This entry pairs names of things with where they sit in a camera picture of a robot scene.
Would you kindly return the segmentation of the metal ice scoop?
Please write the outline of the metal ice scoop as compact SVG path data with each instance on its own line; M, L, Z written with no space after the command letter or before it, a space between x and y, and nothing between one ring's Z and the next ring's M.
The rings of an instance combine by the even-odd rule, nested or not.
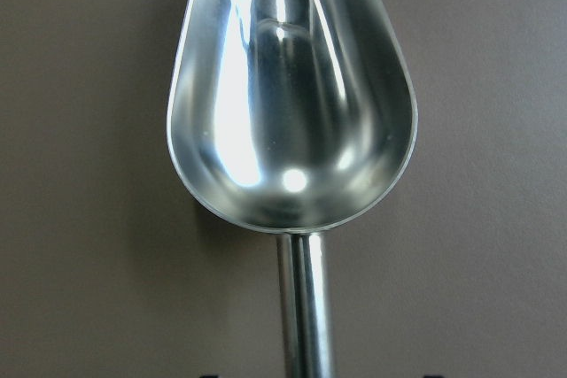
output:
M288 376L335 375L322 235L392 190L417 123L382 0L188 0L168 151L207 210L276 236Z

